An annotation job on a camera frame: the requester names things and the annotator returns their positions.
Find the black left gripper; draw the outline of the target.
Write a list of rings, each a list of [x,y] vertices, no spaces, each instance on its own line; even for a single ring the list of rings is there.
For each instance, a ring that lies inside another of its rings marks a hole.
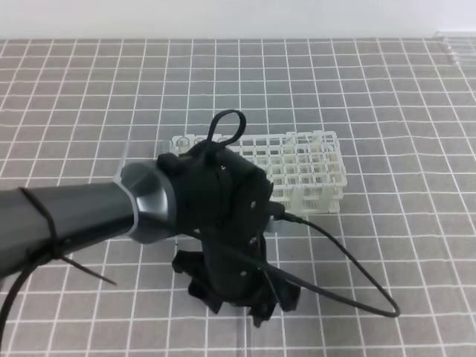
[[[219,143],[200,143],[180,156],[162,154],[157,166],[173,187],[178,231],[197,230],[247,256],[266,258],[272,185],[262,169]],[[290,274],[266,266],[255,268],[208,243],[202,252],[178,250],[172,261],[175,273],[190,278],[190,296],[214,314],[224,302],[247,306],[254,327],[269,321],[276,306],[294,311],[300,299]]]

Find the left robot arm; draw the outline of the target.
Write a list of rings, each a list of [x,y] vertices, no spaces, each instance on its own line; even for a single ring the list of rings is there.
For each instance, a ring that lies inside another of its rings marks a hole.
[[[31,272],[67,254],[126,235],[150,244],[198,232],[201,251],[178,251],[173,270],[218,312],[248,308],[256,325],[297,307],[300,289],[269,271],[264,232],[283,206],[255,164],[222,143],[127,164],[117,181],[1,192],[1,275]]]

